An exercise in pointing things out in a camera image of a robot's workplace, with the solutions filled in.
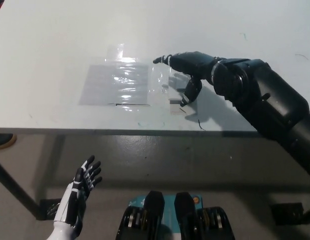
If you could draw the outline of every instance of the robotic hand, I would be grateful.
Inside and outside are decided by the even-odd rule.
[[[195,101],[201,80],[207,80],[262,136],[277,141],[310,175],[308,102],[266,62],[196,51],[158,57],[153,63],[164,63],[191,76],[182,107]]]
[[[73,181],[68,184],[60,201],[54,219],[54,230],[47,240],[74,240],[83,227],[86,200],[94,187],[102,181],[97,175],[101,172],[101,162],[90,166],[95,157],[92,155],[77,169]]]

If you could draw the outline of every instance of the black robotic arm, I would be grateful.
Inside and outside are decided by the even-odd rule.
[[[310,175],[308,102],[260,59],[212,57],[201,52],[162,56],[153,61],[191,76],[180,105],[197,98],[201,80],[232,102],[265,138],[277,141]]]

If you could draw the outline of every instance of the plastic sheet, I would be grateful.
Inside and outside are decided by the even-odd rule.
[[[110,47],[107,57],[92,60],[80,105],[150,106],[168,94],[168,68],[152,60],[123,57],[124,45]]]

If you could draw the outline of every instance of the gray floor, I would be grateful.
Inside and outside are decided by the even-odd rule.
[[[102,161],[103,182],[87,201],[80,240],[115,239],[129,200],[150,189],[202,194],[205,207],[225,209],[238,240],[310,239],[310,225],[274,225],[271,204],[310,208],[310,177],[264,139],[19,135],[0,163],[36,200],[60,198],[91,154]],[[0,185],[0,240],[44,240],[52,229]]]

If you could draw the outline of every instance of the black table leg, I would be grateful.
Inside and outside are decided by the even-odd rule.
[[[37,204],[0,165],[0,183],[37,219],[52,220],[61,199],[43,199]]]

